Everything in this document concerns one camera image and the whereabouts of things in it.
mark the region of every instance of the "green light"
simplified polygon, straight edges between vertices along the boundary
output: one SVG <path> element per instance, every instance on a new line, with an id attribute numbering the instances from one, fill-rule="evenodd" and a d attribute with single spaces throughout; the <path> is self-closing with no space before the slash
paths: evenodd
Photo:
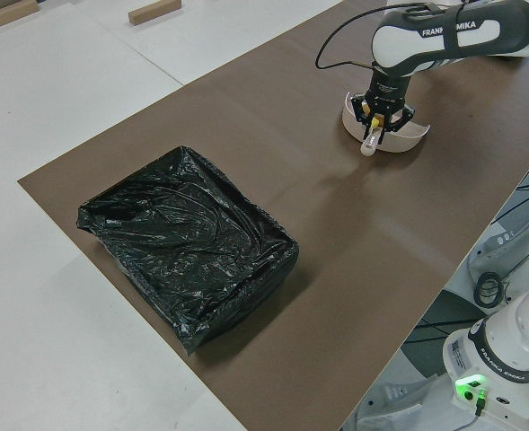
<path id="1" fill-rule="evenodd" d="M 455 381 L 455 391 L 461 398 L 465 398 L 464 394 L 470 390 L 470 387 L 475 388 L 485 382 L 486 378 L 481 374 L 469 375 Z M 485 390 L 480 389 L 480 397 L 485 398 Z"/>

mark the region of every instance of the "black plastic bag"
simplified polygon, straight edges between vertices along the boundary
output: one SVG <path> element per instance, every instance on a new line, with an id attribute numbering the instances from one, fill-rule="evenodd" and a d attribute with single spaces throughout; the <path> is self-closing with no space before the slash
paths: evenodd
<path id="1" fill-rule="evenodd" d="M 96 235 L 191 354 L 295 265 L 297 243 L 210 161 L 179 147 L 81 205 Z"/>

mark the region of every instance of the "wooden block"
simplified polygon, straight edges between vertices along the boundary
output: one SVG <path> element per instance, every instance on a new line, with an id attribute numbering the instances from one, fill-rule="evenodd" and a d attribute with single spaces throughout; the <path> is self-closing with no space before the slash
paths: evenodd
<path id="1" fill-rule="evenodd" d="M 39 10 L 37 0 L 21 0 L 0 9 L 0 26 L 16 21 Z"/>
<path id="2" fill-rule="evenodd" d="M 142 24 L 143 22 L 153 20 L 154 18 L 158 18 L 159 16 L 165 15 L 169 12 L 176 11 L 181 7 L 181 0 L 160 0 L 159 2 L 155 2 L 149 4 L 148 6 L 141 7 L 140 9 L 136 9 L 135 11 L 129 12 L 128 20 L 132 24 L 138 25 Z"/>

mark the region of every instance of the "plastic wrinkle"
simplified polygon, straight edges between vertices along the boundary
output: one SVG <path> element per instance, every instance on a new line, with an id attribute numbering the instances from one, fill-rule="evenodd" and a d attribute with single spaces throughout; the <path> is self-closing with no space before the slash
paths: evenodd
<path id="1" fill-rule="evenodd" d="M 178 147 L 81 205 L 187 352 L 231 329 L 292 270 L 297 243 L 210 161 Z"/>

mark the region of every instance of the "brown paper sheet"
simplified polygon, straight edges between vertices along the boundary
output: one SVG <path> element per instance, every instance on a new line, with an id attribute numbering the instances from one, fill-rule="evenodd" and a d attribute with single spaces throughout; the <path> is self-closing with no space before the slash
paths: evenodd
<path id="1" fill-rule="evenodd" d="M 339 429 L 529 168 L 527 60 L 417 75 L 408 102 L 428 136 L 406 154 L 362 157 L 339 116 L 369 71 L 313 60 L 365 9 L 339 4 L 20 181 L 250 431 Z M 369 61 L 378 19 L 343 31 L 325 61 Z M 301 250 L 259 310 L 190 358 L 75 228 L 85 200 L 178 145 L 214 162 Z"/>

